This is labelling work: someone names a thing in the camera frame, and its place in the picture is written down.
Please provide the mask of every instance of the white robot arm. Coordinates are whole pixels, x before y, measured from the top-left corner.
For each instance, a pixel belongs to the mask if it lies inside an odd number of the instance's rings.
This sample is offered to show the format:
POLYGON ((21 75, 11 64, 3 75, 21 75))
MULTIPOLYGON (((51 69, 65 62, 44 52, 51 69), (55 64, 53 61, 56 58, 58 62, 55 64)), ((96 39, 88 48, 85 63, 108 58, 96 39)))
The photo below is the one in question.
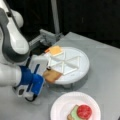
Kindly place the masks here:
POLYGON ((15 91, 22 86, 22 90, 29 93, 28 98, 33 96, 33 101, 39 95, 44 79, 36 74, 39 64, 34 73, 23 65, 19 66, 30 53, 29 44, 19 27, 6 1, 0 0, 0 86, 12 86, 15 91))

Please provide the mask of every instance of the gray table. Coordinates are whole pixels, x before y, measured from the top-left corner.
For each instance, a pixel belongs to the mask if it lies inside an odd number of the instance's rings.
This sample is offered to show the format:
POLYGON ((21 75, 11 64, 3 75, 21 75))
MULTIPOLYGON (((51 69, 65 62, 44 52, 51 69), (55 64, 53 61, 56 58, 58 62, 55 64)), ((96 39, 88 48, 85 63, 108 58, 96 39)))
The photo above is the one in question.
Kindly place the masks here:
MULTIPOLYGON (((97 101, 102 120, 117 120, 120 116, 120 50, 74 33, 56 44, 75 47, 87 54, 88 79, 78 91, 97 101)), ((41 104, 35 105, 17 98, 10 87, 0 88, 0 120, 50 120, 51 106, 61 94, 44 88, 38 98, 41 104)))

